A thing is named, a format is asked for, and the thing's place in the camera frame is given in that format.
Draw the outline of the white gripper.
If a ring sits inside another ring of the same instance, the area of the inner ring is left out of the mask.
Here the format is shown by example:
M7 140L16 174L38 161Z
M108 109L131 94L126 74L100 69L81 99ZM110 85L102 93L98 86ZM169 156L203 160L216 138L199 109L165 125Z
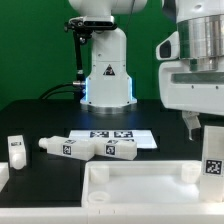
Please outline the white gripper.
M183 111L189 139L199 141L199 113L224 116L224 62L217 71L207 72L191 72L186 61L163 62L159 67L159 90L166 108Z

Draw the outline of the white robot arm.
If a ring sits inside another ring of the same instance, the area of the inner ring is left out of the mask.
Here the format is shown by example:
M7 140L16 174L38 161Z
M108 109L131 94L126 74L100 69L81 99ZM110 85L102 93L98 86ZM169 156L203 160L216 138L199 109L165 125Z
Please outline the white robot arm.
M77 74L86 94L81 105L114 114L134 108L126 72L126 35L114 17L143 10L148 0L68 0L79 15L65 24L73 31ZM201 113L224 115L224 0L161 0L177 30L156 47L162 103L180 110L195 139Z

